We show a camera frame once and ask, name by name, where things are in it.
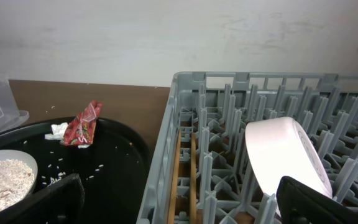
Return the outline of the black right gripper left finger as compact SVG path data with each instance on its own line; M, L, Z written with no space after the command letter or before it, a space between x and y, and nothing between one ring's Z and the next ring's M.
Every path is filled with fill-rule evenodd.
M70 174L0 211L0 224L77 223L85 204L78 174Z

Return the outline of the wooden chopstick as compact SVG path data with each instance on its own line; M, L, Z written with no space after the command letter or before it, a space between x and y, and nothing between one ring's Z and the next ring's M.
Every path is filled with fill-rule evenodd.
M168 218L167 218L168 224L174 224L174 220L175 220L175 207L176 207L177 187L178 187L178 170L180 166L180 147L181 147L181 131L179 130L177 136L177 145L175 148L172 187L171 187L170 204L169 204Z
M191 134L190 151L190 224L196 223L196 134Z

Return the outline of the white tissue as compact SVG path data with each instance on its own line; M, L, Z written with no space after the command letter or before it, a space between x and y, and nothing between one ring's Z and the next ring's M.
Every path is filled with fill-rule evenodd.
M62 140L65 134L65 131L68 127L68 123L64 122L61 124L52 124L52 134L45 134L46 140Z

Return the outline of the pink plastic cup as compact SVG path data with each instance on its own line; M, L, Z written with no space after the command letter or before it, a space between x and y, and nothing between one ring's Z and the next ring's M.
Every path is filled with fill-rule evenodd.
M291 117L250 122L245 144L255 178L263 193L278 200L282 177L289 176L327 198L333 190L311 140Z

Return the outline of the grey bowl with rice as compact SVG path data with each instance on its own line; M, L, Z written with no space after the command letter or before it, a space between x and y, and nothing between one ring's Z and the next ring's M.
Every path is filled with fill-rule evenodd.
M0 150L0 211L30 195L38 174L36 160L28 153Z

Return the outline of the red snack wrapper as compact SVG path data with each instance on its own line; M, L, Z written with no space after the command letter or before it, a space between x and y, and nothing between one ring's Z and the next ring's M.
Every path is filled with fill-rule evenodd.
M84 111L68 124L60 144L63 146L92 145L102 105L102 102L91 101Z

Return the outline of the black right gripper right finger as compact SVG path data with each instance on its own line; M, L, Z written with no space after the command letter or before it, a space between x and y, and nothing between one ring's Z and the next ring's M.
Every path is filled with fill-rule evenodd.
M283 223L358 224L358 213L289 176L280 179L277 203Z

